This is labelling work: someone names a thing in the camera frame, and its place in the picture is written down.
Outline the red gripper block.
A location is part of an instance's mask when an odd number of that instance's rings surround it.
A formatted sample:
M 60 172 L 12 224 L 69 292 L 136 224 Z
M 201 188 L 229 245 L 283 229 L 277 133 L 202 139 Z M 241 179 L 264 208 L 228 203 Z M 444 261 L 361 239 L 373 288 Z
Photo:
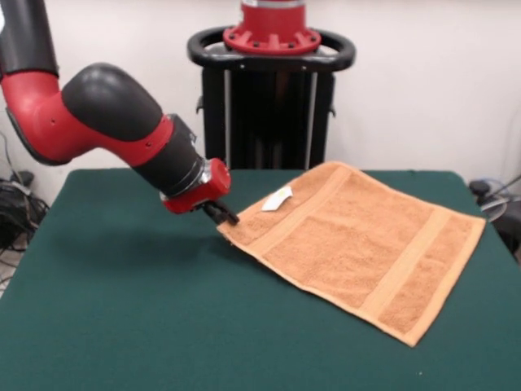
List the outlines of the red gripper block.
M 195 183 L 184 192 L 160 199 L 168 211 L 182 214 L 203 209 L 215 224 L 239 223 L 239 216 L 233 212 L 221 197 L 230 192 L 231 176 L 226 165 L 217 158 L 206 160 Z

